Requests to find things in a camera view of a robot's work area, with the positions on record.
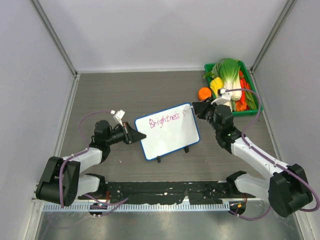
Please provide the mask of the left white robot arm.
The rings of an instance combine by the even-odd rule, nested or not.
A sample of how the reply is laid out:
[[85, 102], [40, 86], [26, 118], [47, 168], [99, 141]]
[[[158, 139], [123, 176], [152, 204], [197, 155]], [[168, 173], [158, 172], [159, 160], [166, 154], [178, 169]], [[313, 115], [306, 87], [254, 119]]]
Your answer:
[[111, 127], [107, 120], [96, 122], [89, 147], [66, 157], [52, 156], [48, 159], [35, 190], [38, 200], [70, 206], [75, 199], [86, 194], [100, 200], [107, 192], [105, 177], [80, 173], [103, 163], [111, 152], [111, 145], [123, 142], [127, 145], [147, 137], [133, 129], [128, 122]]

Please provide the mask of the blue framed whiteboard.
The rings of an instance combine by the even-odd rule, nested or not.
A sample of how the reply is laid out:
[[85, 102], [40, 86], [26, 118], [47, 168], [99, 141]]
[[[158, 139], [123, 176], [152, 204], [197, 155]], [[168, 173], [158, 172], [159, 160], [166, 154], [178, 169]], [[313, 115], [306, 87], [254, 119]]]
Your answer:
[[146, 138], [140, 141], [146, 160], [155, 160], [157, 156], [163, 156], [200, 141], [193, 110], [183, 111], [190, 105], [189, 102], [182, 103], [139, 117], [134, 121], [136, 130], [146, 135]]

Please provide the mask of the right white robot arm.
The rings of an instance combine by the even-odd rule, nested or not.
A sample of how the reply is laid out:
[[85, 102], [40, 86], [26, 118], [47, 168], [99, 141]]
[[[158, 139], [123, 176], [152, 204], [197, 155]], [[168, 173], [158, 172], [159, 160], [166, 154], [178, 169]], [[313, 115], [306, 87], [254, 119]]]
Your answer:
[[314, 200], [304, 169], [288, 165], [256, 146], [234, 125], [234, 117], [226, 105], [208, 100], [193, 102], [195, 115], [206, 120], [215, 132], [218, 145], [230, 154], [251, 165], [263, 178], [253, 177], [244, 171], [230, 175], [226, 193], [233, 198], [245, 193], [268, 202], [281, 217], [288, 217]]

